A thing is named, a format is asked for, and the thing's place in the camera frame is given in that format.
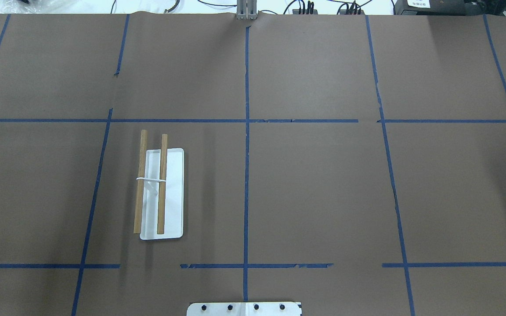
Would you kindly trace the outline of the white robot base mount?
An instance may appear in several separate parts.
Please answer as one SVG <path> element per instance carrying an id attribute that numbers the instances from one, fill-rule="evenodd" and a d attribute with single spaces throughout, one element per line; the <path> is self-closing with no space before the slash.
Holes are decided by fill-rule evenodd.
<path id="1" fill-rule="evenodd" d="M 196 302 L 187 316 L 301 316 L 300 302 Z"/>

